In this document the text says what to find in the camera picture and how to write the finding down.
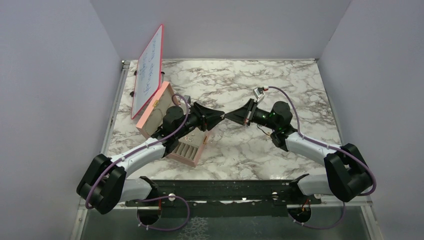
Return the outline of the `pink jewelry box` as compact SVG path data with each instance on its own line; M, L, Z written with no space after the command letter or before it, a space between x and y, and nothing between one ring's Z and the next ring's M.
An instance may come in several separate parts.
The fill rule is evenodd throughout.
M166 111L174 106L174 101L180 103L183 111L186 111L185 104L181 100L177 97L172 98L174 94L171 84L168 81L164 81L150 103L144 108L136 127L145 138L149 138L162 124ZM195 141L186 141L184 137L191 134L195 134ZM203 132L195 128L187 135L178 140L177 147L167 157L191 167L196 167L211 132Z

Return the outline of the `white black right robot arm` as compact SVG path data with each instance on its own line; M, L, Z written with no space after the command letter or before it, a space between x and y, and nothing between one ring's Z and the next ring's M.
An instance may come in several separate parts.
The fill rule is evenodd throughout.
M250 99L224 117L243 126L254 123L268 128L277 148L299 154L325 167L325 174L302 177L288 190L289 199L296 204L310 195L333 195L346 203L363 195L373 185L372 176L355 145L336 146L301 136L291 125L293 115L289 104L284 101L274 103L268 112L258 108L257 102Z

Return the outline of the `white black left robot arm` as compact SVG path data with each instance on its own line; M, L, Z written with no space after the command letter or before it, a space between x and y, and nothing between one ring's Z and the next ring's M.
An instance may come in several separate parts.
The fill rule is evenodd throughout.
M126 201L124 193L127 177L148 163L169 155L179 139L195 129L206 132L223 120L225 112L194 102L185 109L171 106L155 132L139 146L112 157L102 153L93 158L76 192L85 200L87 209L96 209L102 215L110 212L119 202Z

